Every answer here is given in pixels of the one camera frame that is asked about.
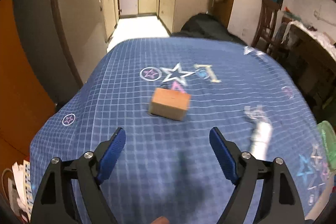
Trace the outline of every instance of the white floor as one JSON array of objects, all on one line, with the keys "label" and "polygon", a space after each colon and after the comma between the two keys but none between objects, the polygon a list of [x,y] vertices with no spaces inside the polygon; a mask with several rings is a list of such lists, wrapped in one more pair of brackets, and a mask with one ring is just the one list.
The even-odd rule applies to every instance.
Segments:
[{"label": "white floor", "polygon": [[119,19],[107,52],[122,41],[144,37],[169,37],[169,34],[156,16]]}]

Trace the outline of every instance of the finger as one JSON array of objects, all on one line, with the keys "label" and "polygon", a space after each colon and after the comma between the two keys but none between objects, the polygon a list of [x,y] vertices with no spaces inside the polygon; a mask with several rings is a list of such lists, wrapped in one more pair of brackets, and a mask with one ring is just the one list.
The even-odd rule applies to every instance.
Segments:
[{"label": "finger", "polygon": [[154,220],[151,224],[169,224],[169,220],[164,216],[161,216]]}]

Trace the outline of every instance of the blue tablecloth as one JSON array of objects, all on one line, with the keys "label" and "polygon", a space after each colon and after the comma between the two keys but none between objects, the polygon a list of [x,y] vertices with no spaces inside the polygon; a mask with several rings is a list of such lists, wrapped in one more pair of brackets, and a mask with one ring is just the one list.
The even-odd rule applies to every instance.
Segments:
[{"label": "blue tablecloth", "polygon": [[[162,84],[191,95],[182,122],[148,114],[152,94]],[[302,95],[269,56],[194,38],[132,39],[109,52],[31,142],[33,192],[51,158],[76,159],[120,126],[126,145],[101,186],[118,222],[149,224],[164,215],[171,223],[216,223],[234,187],[209,145],[209,130],[217,126],[227,140],[249,150],[254,124],[244,107],[257,105],[273,125],[267,159],[285,160],[307,214],[325,187],[327,165]],[[259,181],[248,223],[261,186]],[[89,223],[78,184],[74,191],[83,223]]]}]

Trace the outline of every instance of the wooden block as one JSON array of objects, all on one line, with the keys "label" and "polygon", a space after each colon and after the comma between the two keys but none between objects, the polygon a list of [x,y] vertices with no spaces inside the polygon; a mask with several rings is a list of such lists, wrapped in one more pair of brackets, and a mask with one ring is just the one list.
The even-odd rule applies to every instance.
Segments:
[{"label": "wooden block", "polygon": [[191,95],[177,90],[157,88],[153,94],[149,113],[182,121],[190,102]]}]

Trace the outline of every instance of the orange door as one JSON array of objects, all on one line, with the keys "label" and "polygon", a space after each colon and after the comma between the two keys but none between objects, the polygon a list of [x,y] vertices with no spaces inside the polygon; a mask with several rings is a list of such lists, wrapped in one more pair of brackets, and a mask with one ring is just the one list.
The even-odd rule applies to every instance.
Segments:
[{"label": "orange door", "polygon": [[12,0],[0,0],[0,151],[7,151],[0,158],[0,172],[15,161],[22,164],[54,108],[21,47]]}]

